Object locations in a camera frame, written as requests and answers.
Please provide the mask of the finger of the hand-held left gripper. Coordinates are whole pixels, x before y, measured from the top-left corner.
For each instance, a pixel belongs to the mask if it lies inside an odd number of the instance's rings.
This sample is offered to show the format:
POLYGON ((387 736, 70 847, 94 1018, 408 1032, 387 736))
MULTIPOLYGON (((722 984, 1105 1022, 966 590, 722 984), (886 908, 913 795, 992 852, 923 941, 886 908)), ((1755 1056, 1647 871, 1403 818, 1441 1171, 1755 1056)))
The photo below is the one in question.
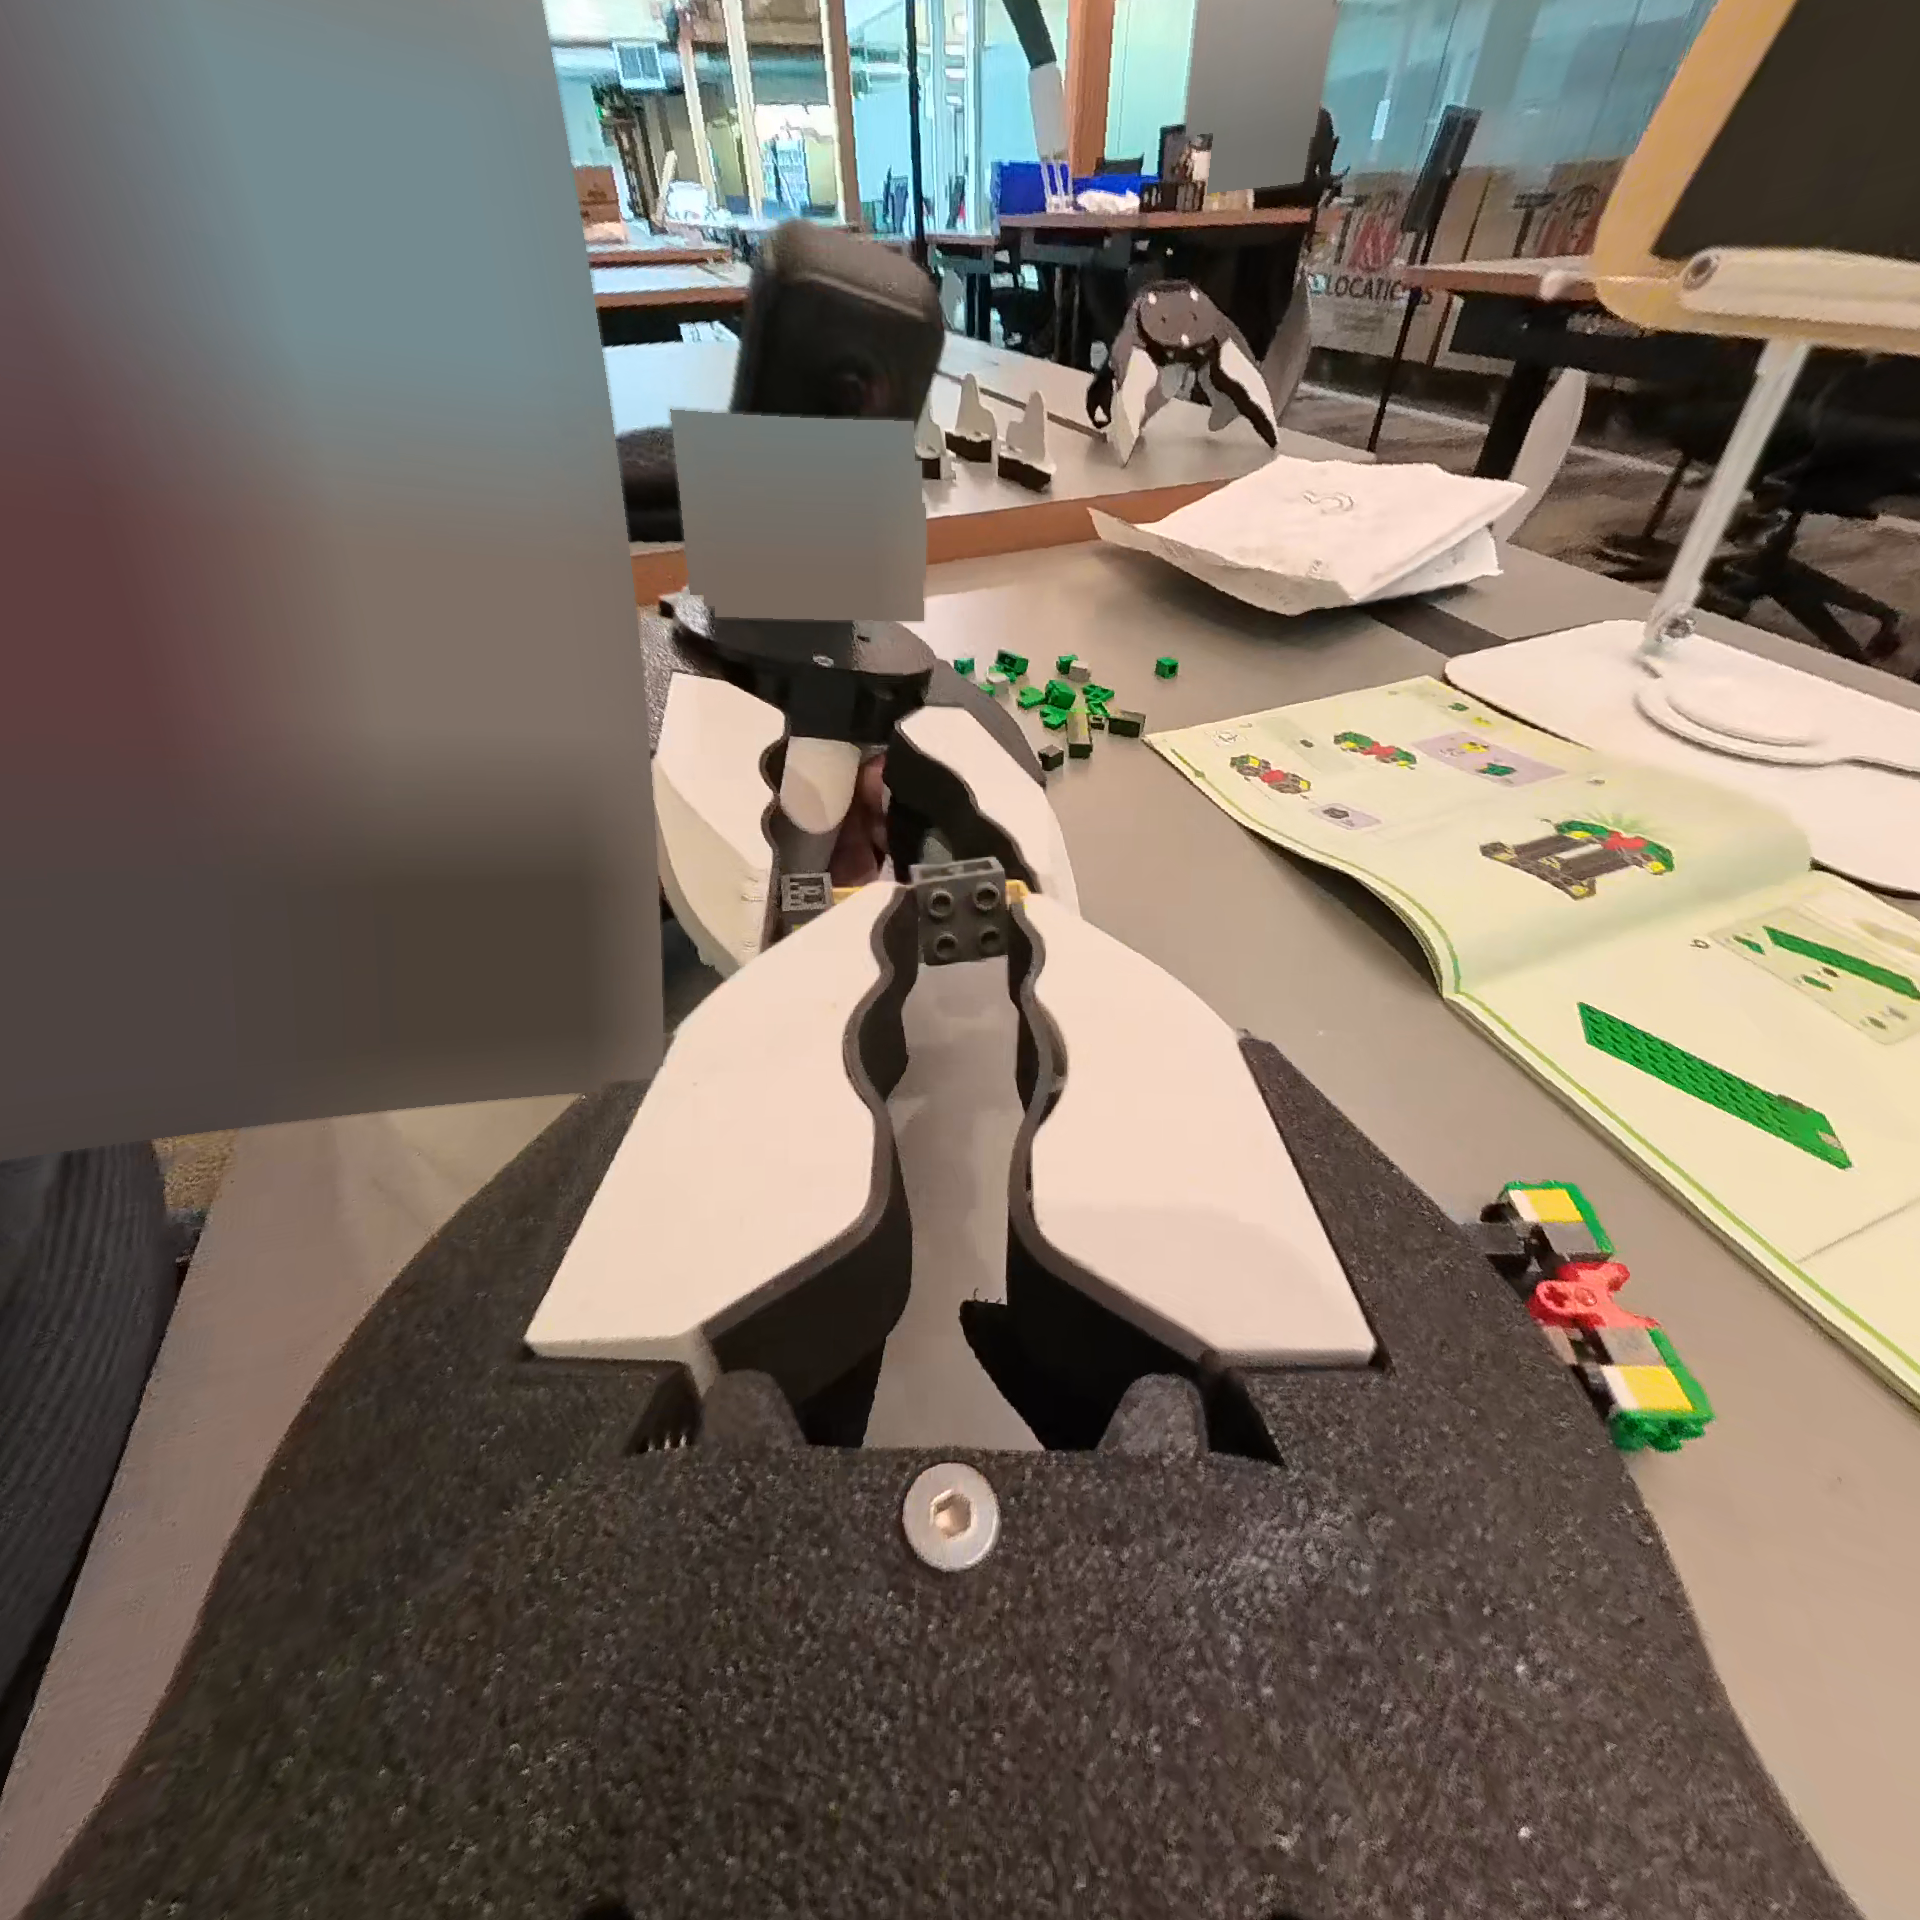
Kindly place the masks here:
POLYGON ((784 740, 779 709, 724 679, 668 684, 654 755, 660 884, 720 976, 747 966, 771 938, 778 781, 768 767, 784 740))
POLYGON ((991 858, 1009 879, 1080 914, 1065 831, 1039 756, 1001 714, 963 704, 913 711, 886 751, 894 877, 920 863, 991 858))

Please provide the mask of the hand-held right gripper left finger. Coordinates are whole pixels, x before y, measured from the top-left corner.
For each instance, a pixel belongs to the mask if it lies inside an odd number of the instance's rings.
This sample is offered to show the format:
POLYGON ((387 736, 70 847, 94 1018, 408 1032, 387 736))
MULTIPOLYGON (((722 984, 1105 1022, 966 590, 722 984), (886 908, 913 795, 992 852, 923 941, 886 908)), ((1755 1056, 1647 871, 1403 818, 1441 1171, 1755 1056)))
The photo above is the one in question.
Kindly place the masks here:
POLYGON ((859 1444, 911 1294, 890 1095, 916 910, 871 890, 680 1029, 524 1333, 543 1360, 772 1378, 812 1444, 859 1444))

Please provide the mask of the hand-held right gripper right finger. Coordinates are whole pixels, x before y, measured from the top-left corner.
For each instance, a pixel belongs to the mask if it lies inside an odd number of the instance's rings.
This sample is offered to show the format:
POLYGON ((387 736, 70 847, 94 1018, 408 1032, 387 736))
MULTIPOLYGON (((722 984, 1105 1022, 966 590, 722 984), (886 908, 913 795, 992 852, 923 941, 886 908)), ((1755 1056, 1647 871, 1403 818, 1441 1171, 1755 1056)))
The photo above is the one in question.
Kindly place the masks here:
POLYGON ((1363 1373, 1377 1327, 1264 1095, 1275 1050, 1062 902, 1016 910, 1023 1117, 974 1358, 1049 1451, 1180 1383, 1204 1442, 1273 1453, 1250 1381, 1363 1373))

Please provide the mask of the dark grey toy brick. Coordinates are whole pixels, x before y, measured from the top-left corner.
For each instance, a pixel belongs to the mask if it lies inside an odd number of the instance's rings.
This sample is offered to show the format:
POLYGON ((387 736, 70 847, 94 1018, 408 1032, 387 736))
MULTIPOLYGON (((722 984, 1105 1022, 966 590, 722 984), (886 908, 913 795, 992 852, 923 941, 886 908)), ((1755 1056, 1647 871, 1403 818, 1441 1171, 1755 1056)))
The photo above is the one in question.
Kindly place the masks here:
POLYGON ((926 966, 963 966, 1009 954, 1014 908, 1007 871, 995 858, 914 863, 907 890, 926 966))

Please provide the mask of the pile of green toy bricks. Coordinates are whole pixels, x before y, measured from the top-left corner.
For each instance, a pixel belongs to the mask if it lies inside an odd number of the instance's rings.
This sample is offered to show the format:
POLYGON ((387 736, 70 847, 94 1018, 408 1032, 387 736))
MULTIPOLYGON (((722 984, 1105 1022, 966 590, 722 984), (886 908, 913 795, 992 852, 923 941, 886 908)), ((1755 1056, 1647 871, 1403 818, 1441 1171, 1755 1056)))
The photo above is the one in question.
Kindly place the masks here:
POLYGON ((1147 740, 1145 711, 1127 706, 1113 685, 1094 677, 1080 654, 1034 659, 1011 647, 960 654, 952 672, 1014 725, 1014 748, 1042 779, 1052 779, 1116 740, 1147 740))

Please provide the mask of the wood-edged grey table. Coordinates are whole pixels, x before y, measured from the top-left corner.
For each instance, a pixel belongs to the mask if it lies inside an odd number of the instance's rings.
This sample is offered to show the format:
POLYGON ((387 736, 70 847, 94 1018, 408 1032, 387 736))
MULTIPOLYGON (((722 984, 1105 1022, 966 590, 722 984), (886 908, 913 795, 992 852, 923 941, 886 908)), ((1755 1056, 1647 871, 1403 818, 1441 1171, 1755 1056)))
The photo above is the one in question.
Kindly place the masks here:
MULTIPOLYGON (((666 426, 672 408, 720 408, 732 392, 737 340, 644 342, 606 349, 615 429, 666 426)), ((1264 464, 1272 451, 1246 422, 1210 428, 1210 413, 1175 399, 1122 464, 1086 415, 1089 378, 1036 356, 946 334, 934 383, 934 419, 950 426, 974 379, 1001 422, 1040 392, 1047 404, 1052 483, 1042 491, 1001 479, 995 464, 966 464, 926 485, 929 562, 998 559, 1084 544, 1095 517, 1159 522, 1264 464)))

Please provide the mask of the crumpled white paper bag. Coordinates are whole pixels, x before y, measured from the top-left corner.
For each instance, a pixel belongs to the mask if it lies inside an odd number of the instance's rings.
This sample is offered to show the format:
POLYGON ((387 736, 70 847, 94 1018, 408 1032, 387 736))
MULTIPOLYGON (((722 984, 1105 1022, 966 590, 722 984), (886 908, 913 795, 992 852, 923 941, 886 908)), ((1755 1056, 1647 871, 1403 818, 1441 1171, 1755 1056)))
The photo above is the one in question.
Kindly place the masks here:
POLYGON ((1094 525, 1249 607, 1300 616, 1495 575, 1497 534, 1527 503, 1512 479, 1433 464, 1281 454, 1159 522, 1095 512, 1094 525))

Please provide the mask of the idle hand-held gripper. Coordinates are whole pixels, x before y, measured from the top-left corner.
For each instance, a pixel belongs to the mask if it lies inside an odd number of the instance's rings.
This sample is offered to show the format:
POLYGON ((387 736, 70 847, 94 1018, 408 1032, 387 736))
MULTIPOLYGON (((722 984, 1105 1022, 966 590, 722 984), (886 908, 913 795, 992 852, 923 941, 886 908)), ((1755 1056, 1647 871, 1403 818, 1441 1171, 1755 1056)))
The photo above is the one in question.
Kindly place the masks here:
POLYGON ((1208 428, 1249 422, 1281 451, 1281 420, 1305 378, 1310 306, 1294 293, 1273 340, 1255 354, 1242 326, 1193 280, 1161 278, 1127 308, 1107 363, 1089 383, 1089 420, 1122 464, 1175 399, 1208 406, 1208 428))

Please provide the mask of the black green red brick assembly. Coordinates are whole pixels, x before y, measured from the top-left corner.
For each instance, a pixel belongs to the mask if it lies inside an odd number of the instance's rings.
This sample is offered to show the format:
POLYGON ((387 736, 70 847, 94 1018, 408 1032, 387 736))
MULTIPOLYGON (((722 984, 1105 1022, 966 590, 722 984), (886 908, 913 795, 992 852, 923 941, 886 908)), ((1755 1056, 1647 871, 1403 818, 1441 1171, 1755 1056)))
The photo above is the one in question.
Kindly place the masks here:
POLYGON ((1705 1436, 1705 1387, 1664 1325, 1626 1306, 1631 1269, 1577 1183, 1510 1181, 1472 1231, 1618 1451, 1673 1453, 1705 1436))

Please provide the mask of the green instruction booklet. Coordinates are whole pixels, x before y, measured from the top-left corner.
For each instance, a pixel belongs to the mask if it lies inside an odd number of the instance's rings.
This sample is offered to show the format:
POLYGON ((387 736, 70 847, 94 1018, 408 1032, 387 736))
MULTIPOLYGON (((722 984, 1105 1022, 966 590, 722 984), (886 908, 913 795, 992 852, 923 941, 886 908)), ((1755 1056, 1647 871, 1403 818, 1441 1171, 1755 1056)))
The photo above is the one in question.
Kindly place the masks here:
POLYGON ((1443 679, 1147 746, 1392 908, 1462 1018, 1915 1400, 1914 917, 1782 812, 1443 679))

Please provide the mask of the dark wooden table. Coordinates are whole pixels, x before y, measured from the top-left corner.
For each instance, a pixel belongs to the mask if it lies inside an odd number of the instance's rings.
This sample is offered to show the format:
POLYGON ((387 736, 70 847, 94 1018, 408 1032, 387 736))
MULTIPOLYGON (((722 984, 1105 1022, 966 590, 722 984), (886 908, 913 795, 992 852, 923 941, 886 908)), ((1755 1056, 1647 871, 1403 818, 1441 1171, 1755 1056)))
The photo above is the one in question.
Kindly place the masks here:
POLYGON ((1290 306, 1305 263, 1320 205, 1254 205, 1201 210, 1001 213, 998 237, 1017 254, 1040 259, 1044 248, 1082 248, 1112 271, 1132 248, 1145 247, 1177 268, 1228 256, 1228 269, 1204 268, 1203 283, 1240 324, 1275 326, 1290 306))

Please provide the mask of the dark ribbed cloth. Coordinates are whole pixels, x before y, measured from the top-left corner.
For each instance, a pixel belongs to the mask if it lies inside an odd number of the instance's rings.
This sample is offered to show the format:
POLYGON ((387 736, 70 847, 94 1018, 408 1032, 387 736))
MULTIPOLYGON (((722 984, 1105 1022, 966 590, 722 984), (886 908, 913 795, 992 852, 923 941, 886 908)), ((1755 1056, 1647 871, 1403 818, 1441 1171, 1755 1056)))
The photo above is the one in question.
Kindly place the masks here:
POLYGON ((6 1740, 32 1702, 179 1296, 150 1140, 3 1166, 6 1740))

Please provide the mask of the brown side table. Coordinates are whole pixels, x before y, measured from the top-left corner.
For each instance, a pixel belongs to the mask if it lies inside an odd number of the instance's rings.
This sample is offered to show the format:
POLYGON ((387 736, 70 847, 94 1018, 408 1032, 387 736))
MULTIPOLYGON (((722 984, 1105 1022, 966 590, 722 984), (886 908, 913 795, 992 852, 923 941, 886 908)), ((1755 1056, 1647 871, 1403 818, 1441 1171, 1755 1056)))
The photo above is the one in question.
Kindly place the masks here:
POLYGON ((1591 266, 1590 256, 1516 256, 1408 269, 1410 287, 1456 299, 1456 351, 1507 362, 1478 475, 1518 475, 1522 440, 1553 378, 1569 368, 1602 370, 1604 339, 1572 326, 1600 312, 1591 266))

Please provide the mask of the printed cardboard boxes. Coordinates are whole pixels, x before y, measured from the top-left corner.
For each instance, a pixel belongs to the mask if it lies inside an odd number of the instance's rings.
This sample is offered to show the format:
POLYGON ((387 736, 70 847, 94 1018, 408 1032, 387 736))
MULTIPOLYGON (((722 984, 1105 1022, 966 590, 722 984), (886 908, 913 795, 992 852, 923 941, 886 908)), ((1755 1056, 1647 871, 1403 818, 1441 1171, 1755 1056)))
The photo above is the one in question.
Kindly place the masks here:
MULTIPOLYGON (((1450 190, 1430 263, 1583 256, 1620 170, 1623 157, 1471 164, 1450 190)), ((1308 256, 1313 348, 1392 354, 1408 316, 1407 269, 1425 244, 1401 226, 1416 181, 1414 171, 1352 174, 1324 210, 1308 256)))

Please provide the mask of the black monitor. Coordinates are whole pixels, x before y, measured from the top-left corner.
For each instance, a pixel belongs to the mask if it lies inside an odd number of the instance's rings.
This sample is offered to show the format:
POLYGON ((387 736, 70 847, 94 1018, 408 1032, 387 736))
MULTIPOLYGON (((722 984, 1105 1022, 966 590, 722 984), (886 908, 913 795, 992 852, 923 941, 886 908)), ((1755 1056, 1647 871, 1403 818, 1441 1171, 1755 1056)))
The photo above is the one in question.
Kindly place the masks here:
POLYGON ((1464 171, 1479 123, 1479 108, 1452 103, 1443 110, 1425 166, 1408 198, 1407 231, 1433 234, 1441 226, 1454 181, 1464 171))

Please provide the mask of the black office chair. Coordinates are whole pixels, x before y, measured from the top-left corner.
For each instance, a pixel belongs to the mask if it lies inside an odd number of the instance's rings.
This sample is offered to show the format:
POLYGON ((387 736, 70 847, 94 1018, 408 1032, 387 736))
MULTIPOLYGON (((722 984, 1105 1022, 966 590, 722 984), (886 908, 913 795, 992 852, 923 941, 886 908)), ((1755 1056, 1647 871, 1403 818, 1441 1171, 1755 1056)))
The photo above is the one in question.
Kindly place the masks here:
POLYGON ((1723 616, 1772 603, 1830 654, 1884 664, 1903 643, 1897 607, 1803 562, 1798 542, 1811 518, 1878 522, 1892 498, 1915 496, 1915 483, 1919 362, 1816 351, 1697 603, 1723 616))

